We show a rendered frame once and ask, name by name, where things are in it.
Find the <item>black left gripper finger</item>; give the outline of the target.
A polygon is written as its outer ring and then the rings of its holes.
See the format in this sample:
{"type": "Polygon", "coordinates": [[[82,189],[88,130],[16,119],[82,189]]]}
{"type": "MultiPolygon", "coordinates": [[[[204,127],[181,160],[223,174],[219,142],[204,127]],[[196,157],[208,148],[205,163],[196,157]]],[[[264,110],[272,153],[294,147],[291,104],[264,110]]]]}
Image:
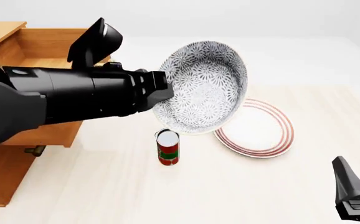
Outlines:
{"type": "Polygon", "coordinates": [[[168,100],[174,96],[173,86],[168,83],[167,89],[154,91],[148,97],[148,109],[150,110],[156,104],[168,100]]]}

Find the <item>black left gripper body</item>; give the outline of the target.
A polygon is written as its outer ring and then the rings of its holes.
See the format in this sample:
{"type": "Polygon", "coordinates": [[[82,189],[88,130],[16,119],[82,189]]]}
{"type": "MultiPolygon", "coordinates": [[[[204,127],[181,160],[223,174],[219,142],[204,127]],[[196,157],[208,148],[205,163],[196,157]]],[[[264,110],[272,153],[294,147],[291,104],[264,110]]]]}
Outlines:
{"type": "Polygon", "coordinates": [[[164,90],[168,87],[165,72],[136,70],[126,71],[131,78],[130,99],[126,106],[126,115],[133,115],[148,111],[148,97],[154,91],[164,90]]]}

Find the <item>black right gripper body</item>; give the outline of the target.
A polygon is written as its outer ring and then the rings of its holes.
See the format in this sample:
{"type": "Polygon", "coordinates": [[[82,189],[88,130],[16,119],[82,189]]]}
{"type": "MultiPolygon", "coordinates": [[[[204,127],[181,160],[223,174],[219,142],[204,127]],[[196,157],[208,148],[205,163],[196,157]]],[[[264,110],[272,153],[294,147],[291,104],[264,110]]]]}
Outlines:
{"type": "Polygon", "coordinates": [[[341,220],[360,222],[360,200],[345,201],[336,198],[335,204],[341,220]]]}

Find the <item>white plate with red rings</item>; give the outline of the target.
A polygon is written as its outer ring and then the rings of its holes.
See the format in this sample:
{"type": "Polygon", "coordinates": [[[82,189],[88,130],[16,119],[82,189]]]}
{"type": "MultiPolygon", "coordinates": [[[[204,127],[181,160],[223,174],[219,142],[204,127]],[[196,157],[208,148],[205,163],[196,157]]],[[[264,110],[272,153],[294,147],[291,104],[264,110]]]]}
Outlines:
{"type": "Polygon", "coordinates": [[[244,156],[273,158],[289,151],[295,130],[280,109],[249,98],[214,135],[225,147],[244,156]]]}

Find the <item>red and green tin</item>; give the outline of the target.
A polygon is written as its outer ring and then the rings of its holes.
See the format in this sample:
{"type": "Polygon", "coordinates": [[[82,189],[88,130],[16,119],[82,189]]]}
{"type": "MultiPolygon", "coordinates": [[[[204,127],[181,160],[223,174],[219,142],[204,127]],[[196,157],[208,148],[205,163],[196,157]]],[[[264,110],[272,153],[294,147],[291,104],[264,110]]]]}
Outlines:
{"type": "Polygon", "coordinates": [[[173,166],[179,162],[179,134],[163,128],[155,135],[158,160],[164,166],[173,166]]]}

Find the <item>black and white patterned bowl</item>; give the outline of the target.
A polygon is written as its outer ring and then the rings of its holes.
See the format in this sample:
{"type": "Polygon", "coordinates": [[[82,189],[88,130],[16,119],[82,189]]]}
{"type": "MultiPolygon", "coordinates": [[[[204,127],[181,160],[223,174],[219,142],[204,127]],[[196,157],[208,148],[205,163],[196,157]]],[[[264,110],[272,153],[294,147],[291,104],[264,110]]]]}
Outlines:
{"type": "Polygon", "coordinates": [[[193,42],[171,54],[159,68],[174,96],[152,111],[165,127],[179,134],[219,129],[244,102],[248,75],[240,55],[227,44],[193,42]]]}

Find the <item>wooden drawer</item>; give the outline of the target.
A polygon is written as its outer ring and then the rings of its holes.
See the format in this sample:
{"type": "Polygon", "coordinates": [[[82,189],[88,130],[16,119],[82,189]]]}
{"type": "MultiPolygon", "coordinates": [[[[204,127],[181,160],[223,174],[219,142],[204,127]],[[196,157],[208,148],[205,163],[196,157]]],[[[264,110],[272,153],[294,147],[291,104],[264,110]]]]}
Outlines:
{"type": "MultiPolygon", "coordinates": [[[[33,29],[25,22],[0,22],[0,65],[70,68],[69,48],[86,29],[33,29]]],[[[82,122],[51,124],[21,132],[6,146],[58,145],[70,147],[82,122]]]]}

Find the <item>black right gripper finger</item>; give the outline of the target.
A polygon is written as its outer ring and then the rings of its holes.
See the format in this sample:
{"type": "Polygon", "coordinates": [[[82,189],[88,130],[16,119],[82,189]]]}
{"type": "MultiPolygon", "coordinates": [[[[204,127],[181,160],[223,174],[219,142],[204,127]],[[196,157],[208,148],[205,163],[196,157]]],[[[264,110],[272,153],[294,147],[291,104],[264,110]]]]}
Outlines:
{"type": "Polygon", "coordinates": [[[335,201],[360,201],[360,179],[346,159],[337,156],[332,165],[336,181],[335,201]]]}

